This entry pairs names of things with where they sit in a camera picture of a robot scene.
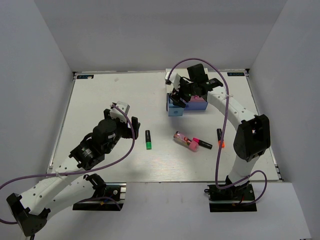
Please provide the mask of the pink cap black highlighter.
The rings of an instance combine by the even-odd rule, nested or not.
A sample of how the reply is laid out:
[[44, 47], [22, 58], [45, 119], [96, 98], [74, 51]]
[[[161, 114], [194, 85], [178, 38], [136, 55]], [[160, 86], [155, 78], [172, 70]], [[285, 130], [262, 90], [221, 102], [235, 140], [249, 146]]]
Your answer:
[[210, 144], [210, 143], [208, 143], [208, 142], [205, 142], [205, 141], [203, 141], [203, 140], [200, 140], [200, 139], [198, 139], [198, 138], [195, 138], [195, 137], [194, 137], [192, 140], [195, 141], [196, 143], [198, 143], [198, 145], [201, 146], [201, 147], [203, 147], [203, 148], [206, 148], [206, 149], [211, 150], [212, 147], [213, 147], [212, 144]]

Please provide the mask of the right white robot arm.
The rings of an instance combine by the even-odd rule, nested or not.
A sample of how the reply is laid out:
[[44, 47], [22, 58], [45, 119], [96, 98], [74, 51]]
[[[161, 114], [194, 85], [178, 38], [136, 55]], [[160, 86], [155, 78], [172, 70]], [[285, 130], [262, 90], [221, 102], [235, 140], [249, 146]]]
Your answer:
[[248, 182], [256, 161], [271, 145], [269, 118], [243, 107], [227, 91], [226, 84], [208, 77], [201, 63], [188, 67], [187, 71], [188, 78], [173, 71], [166, 74], [166, 85], [173, 86], [168, 97], [180, 108], [185, 108], [192, 97], [201, 97], [219, 110], [235, 128], [233, 149], [236, 158], [227, 176], [225, 192], [229, 198], [236, 200], [243, 195], [242, 185]]

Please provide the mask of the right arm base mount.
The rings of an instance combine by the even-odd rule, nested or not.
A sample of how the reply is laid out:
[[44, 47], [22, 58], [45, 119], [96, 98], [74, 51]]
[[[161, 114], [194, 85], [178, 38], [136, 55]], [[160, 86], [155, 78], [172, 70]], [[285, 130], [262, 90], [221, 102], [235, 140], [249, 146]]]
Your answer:
[[204, 189], [208, 196], [209, 210], [211, 213], [243, 213], [256, 212], [256, 197], [250, 183], [244, 186], [218, 189], [216, 185], [208, 185]]

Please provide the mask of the green cap black highlighter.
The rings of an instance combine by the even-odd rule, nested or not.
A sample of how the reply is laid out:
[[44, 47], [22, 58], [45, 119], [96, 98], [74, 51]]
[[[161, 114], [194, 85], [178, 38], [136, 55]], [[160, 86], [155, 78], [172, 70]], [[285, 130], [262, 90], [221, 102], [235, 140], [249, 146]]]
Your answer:
[[145, 131], [145, 146], [147, 150], [152, 149], [151, 132], [150, 130]]

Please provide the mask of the small blue drawer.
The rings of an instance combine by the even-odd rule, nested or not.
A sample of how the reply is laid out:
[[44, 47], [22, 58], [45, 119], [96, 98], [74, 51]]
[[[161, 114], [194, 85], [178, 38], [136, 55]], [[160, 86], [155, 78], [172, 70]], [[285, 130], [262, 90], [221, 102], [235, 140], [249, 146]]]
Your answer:
[[184, 110], [184, 108], [174, 105], [173, 101], [167, 96], [166, 111], [169, 117], [180, 117], [183, 115]]

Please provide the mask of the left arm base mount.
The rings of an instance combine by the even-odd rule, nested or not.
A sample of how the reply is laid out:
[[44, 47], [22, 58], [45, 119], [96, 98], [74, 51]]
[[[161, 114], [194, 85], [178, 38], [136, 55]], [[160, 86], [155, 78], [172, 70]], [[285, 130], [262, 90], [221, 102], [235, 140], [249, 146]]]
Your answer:
[[126, 183], [105, 182], [98, 174], [85, 174], [83, 180], [89, 184], [92, 194], [72, 206], [73, 211], [118, 212], [122, 209], [126, 197]]

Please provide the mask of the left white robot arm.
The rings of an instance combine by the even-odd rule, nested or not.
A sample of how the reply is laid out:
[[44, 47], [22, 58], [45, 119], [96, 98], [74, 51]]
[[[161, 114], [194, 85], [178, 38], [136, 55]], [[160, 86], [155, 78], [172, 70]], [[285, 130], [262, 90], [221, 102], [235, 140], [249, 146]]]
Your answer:
[[6, 199], [25, 237], [34, 237], [60, 211], [83, 202], [110, 203], [121, 209], [121, 186], [107, 184], [97, 173], [100, 164], [123, 139], [136, 140], [141, 126], [137, 117], [128, 118], [128, 108], [115, 104], [105, 109], [104, 118], [56, 168], [31, 189]]

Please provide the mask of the orange cap black highlighter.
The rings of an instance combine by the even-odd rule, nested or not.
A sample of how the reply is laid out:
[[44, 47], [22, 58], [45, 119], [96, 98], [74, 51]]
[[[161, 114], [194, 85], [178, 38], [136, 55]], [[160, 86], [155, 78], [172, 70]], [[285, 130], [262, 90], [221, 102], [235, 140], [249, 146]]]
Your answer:
[[225, 147], [225, 142], [222, 140], [222, 129], [221, 128], [217, 128], [216, 132], [217, 132], [218, 144], [221, 145], [222, 148], [224, 148]]

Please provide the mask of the pink drawer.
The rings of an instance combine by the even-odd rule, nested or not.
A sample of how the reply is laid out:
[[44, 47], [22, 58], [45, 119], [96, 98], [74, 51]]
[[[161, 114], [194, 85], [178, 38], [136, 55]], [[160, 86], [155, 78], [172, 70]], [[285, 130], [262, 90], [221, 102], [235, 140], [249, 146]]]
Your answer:
[[206, 102], [202, 97], [200, 97], [200, 96], [192, 96], [191, 98], [190, 98], [190, 101], [189, 102], [200, 102], [200, 103], [202, 103], [202, 102]]

